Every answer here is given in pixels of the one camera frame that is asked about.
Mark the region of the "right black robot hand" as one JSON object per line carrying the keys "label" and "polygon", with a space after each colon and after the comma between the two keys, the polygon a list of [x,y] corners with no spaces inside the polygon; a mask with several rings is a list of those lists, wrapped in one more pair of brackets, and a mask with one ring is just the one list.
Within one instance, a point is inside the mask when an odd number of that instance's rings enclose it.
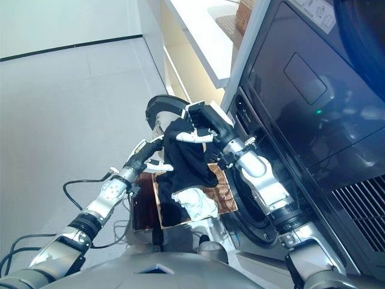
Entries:
{"label": "right black robot hand", "polygon": [[204,101],[189,104],[182,110],[181,118],[187,121],[192,131],[178,133],[176,140],[188,143],[214,142],[223,148],[236,138],[232,121],[215,101],[210,104]]}

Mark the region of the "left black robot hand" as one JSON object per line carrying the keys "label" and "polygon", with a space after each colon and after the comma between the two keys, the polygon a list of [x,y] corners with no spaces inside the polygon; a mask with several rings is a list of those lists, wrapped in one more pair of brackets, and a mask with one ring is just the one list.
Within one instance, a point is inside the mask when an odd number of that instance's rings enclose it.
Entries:
{"label": "left black robot hand", "polygon": [[171,172],[174,170],[171,164],[152,159],[155,152],[163,149],[164,135],[160,135],[151,141],[142,139],[129,155],[124,168],[133,168],[138,173]]}

